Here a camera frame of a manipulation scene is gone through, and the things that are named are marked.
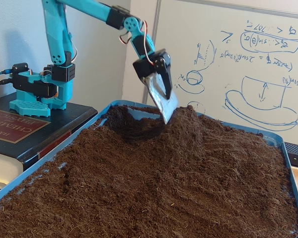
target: teal robot base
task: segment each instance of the teal robot base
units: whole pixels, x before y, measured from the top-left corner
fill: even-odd
[[[65,110],[73,96],[75,75],[75,65],[68,62],[67,66],[48,65],[42,73],[28,71],[27,63],[15,64],[12,83],[16,100],[10,102],[10,109],[22,116],[37,117],[49,117],[53,109]]]
[[[51,115],[48,105],[38,102],[33,93],[17,90],[16,98],[10,102],[10,109],[22,116],[49,117]]]

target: handwritten equation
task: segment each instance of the handwritten equation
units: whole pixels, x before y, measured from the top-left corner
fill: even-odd
[[[243,49],[253,53],[295,53],[298,50],[298,40],[254,31],[242,33],[240,44]]]

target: whiteboard frame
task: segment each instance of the whiteboard frame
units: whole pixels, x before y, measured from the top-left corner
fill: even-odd
[[[155,11],[155,16],[154,16],[154,26],[153,26],[153,33],[152,33],[152,38],[153,38],[154,44],[156,41],[157,31],[158,31],[161,1],[162,0],[157,0],[157,6],[156,6],[156,11]],[[218,1],[208,1],[208,0],[176,0],[176,1],[199,3],[199,4],[204,4],[204,5],[225,7],[225,8],[242,10],[242,11],[252,11],[252,12],[263,13],[263,14],[268,14],[268,15],[284,16],[284,17],[298,19],[298,14],[296,14],[296,13],[275,11],[275,10],[263,9],[263,8],[258,8],[258,7],[250,7],[250,6],[244,6],[244,5],[238,5],[238,4],[222,3],[222,2],[218,2]],[[145,87],[144,96],[143,96],[143,104],[148,104],[148,90],[146,87]]]

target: tray rim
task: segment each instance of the tray rim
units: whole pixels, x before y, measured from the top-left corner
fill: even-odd
[[[8,195],[10,191],[15,189],[17,186],[19,186],[27,177],[32,175],[35,171],[37,171],[42,165],[44,165],[47,161],[52,160],[55,155],[63,150],[65,147],[67,147],[69,144],[72,143],[72,141],[80,134],[80,132],[83,129],[86,129],[93,125],[98,119],[100,119],[111,106],[133,106],[133,107],[139,107],[139,108],[145,108],[145,107],[150,107],[150,108],[155,108],[154,106],[151,105],[146,105],[146,104],[141,104],[141,103],[136,103],[132,101],[127,101],[127,100],[116,100],[110,103],[107,107],[105,107],[100,113],[98,113],[96,116],[94,116],[91,120],[86,122],[80,129],[78,129],[76,132],[74,132],[72,135],[70,135],[66,140],[64,140],[61,144],[59,144],[57,147],[55,147],[52,151],[50,151],[47,155],[45,155],[43,158],[41,158],[37,163],[32,165],[30,168],[28,168],[26,171],[24,171],[22,174],[20,174],[18,177],[16,177],[13,181],[11,181],[9,184],[7,184],[3,189],[0,190],[0,200]],[[241,126],[233,123],[228,123],[224,121],[220,121],[223,125],[226,126],[231,126],[237,129],[242,129],[245,130],[246,132],[252,132],[255,134],[263,134],[264,139],[266,140],[275,140],[278,144],[277,146],[280,146],[284,155],[284,158],[286,160],[286,165],[288,168],[290,168],[290,174],[291,174],[291,183],[292,183],[292,188],[293,188],[293,193],[297,202],[298,206],[298,186],[295,180],[295,176],[293,173],[293,170],[291,169],[291,164],[290,160],[287,154],[287,150],[285,147],[285,142],[283,138],[275,133],[265,131],[265,130],[260,130],[260,129],[255,129],[252,127],[246,127],[246,126]]]

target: book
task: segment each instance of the book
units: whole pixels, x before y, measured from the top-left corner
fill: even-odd
[[[9,109],[16,93],[0,98],[0,189],[97,115],[93,107],[67,103],[51,116],[21,116]]]

